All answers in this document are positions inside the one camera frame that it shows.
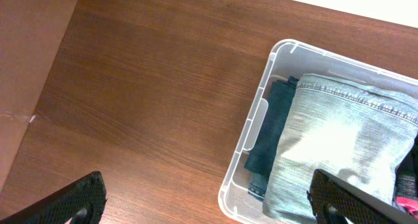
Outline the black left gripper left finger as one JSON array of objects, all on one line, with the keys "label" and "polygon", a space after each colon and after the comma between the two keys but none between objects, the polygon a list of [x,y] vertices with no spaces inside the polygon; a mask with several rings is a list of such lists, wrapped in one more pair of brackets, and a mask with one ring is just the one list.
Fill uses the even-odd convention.
[{"label": "black left gripper left finger", "polygon": [[1,223],[99,223],[106,202],[102,174],[94,171]]}]

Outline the light grey-blue jeans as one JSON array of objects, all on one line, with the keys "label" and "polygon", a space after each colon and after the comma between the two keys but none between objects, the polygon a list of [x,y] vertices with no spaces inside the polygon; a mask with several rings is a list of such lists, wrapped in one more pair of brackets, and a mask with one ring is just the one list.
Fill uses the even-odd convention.
[{"label": "light grey-blue jeans", "polygon": [[314,223],[307,190],[317,169],[390,204],[395,169],[416,136],[413,97],[340,78],[303,75],[278,142],[264,215]]}]

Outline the black garment with red cuff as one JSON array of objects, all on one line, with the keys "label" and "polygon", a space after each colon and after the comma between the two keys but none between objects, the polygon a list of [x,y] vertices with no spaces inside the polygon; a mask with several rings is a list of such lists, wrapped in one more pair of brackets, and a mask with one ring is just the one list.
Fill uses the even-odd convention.
[{"label": "black garment with red cuff", "polygon": [[417,138],[396,170],[393,206],[417,218]]}]

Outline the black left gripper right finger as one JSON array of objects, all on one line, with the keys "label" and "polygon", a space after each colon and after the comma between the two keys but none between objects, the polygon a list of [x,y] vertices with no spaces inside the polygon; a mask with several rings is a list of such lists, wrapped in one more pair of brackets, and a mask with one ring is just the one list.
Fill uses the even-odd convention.
[{"label": "black left gripper right finger", "polygon": [[318,223],[417,224],[417,218],[316,169],[306,192]]}]

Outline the dark blue jeans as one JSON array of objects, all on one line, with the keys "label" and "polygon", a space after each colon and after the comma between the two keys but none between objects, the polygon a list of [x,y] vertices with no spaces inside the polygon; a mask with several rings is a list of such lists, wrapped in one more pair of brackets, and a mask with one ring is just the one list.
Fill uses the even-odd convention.
[{"label": "dark blue jeans", "polygon": [[257,200],[265,198],[268,180],[276,156],[277,146],[295,96],[298,79],[272,83],[267,99],[268,108],[253,149],[244,168],[251,172],[248,193]]}]

